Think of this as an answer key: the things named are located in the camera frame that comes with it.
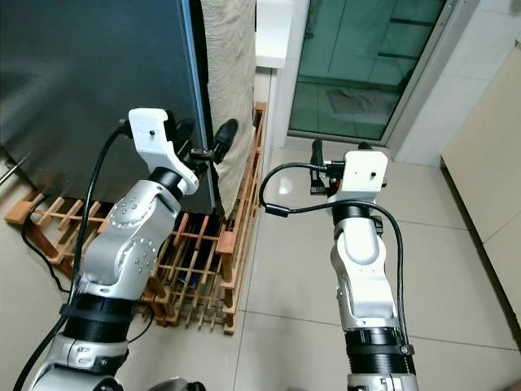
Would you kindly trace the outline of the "glass sliding door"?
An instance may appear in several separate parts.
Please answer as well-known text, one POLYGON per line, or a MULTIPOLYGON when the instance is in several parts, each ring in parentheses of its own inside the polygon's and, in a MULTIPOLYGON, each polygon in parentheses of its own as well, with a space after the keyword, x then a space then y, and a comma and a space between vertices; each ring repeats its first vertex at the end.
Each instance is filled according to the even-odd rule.
POLYGON ((289 135, 442 152, 487 88, 487 78, 464 69, 483 11, 509 16, 510 1, 446 0, 417 66, 395 85, 298 74, 289 135))

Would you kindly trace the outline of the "beige linen cloth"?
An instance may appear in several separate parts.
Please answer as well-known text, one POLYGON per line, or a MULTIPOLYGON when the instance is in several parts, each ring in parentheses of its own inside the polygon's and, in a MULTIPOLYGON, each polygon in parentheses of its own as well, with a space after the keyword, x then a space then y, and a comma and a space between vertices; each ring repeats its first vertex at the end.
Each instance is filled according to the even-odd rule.
POLYGON ((201 7, 212 125, 219 128, 230 119, 239 123, 230 151, 216 165, 221 209, 229 217, 256 145, 256 0, 201 0, 201 7))

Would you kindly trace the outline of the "wooden slatted rack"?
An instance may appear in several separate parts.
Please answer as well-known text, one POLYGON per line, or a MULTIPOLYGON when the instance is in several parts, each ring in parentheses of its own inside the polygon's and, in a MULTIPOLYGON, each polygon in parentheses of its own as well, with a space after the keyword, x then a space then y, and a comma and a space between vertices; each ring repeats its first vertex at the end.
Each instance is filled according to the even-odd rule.
MULTIPOLYGON (((150 310, 161 327, 193 324, 234 334, 235 315, 256 238, 258 185, 263 178, 264 102, 254 105, 254 124, 256 145, 247 160, 231 216, 183 213, 171 235, 156 250, 159 265, 149 276, 142 308, 150 310)), ((85 209, 79 199, 31 190, 5 219, 22 225, 26 217, 31 217, 31 244, 42 251, 49 265, 69 276, 76 231, 85 209)))

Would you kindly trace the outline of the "white counter unit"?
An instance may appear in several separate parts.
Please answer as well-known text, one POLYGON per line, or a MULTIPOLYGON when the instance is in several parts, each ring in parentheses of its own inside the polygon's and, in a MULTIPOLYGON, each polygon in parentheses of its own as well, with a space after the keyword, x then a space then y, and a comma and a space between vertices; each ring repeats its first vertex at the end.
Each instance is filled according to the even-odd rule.
POLYGON ((289 134, 309 0, 257 0, 254 100, 265 104, 265 146, 282 148, 289 134))

